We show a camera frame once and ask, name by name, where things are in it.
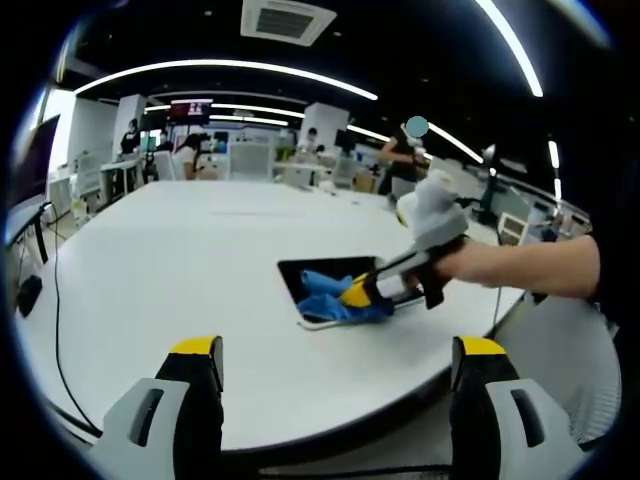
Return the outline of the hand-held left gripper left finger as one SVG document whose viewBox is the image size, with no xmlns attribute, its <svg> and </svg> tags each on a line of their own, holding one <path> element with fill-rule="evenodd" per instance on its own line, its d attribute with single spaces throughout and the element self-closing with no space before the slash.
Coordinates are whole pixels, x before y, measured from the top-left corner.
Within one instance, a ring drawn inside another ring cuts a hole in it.
<svg viewBox="0 0 640 480">
<path fill-rule="evenodd" d="M 104 416 L 97 470 L 106 479 L 220 479 L 223 339 L 176 344 Z"/>
</svg>

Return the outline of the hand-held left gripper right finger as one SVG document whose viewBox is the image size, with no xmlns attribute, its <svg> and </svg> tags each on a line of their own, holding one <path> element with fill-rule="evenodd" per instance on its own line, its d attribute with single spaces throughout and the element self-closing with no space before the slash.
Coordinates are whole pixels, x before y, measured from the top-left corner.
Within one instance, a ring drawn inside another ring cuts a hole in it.
<svg viewBox="0 0 640 480">
<path fill-rule="evenodd" d="M 566 479 L 585 453 L 565 410 L 483 337 L 452 345 L 453 479 Z"/>
</svg>

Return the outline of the person's right hand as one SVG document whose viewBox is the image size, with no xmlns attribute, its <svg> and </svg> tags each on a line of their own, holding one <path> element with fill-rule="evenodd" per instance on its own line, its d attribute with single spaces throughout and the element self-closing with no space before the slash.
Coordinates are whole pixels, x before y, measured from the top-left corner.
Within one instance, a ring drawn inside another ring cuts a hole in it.
<svg viewBox="0 0 640 480">
<path fill-rule="evenodd" d="M 467 236 L 456 240 L 435 263 L 435 272 L 440 284 L 446 286 L 452 280 L 478 283 L 477 256 L 481 250 L 479 244 Z"/>
</svg>

